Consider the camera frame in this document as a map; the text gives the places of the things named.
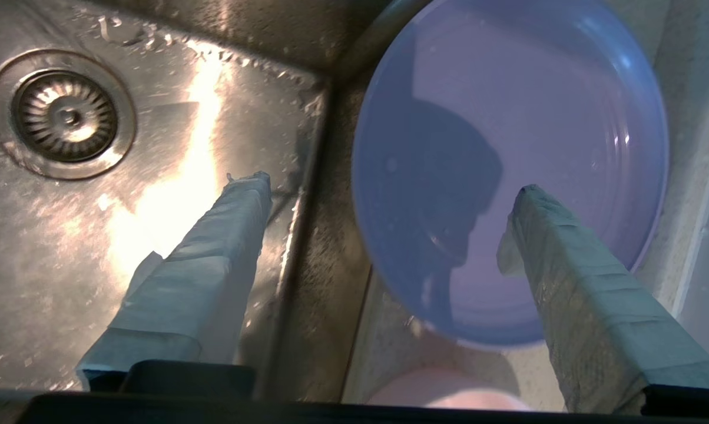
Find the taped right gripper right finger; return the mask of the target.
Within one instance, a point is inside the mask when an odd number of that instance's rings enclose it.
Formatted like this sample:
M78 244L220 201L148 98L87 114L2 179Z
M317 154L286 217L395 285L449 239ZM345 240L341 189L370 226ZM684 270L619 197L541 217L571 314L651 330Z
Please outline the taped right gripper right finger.
M526 276L569 412L709 414L709 353L540 186L517 193L497 265Z

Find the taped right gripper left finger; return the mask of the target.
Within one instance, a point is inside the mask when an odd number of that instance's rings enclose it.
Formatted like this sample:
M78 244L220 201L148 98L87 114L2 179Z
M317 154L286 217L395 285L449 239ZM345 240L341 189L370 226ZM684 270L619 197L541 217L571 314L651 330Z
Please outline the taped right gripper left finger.
M147 276L77 365L84 389L143 360L231 364L271 207L268 174L230 179L168 257L145 258Z

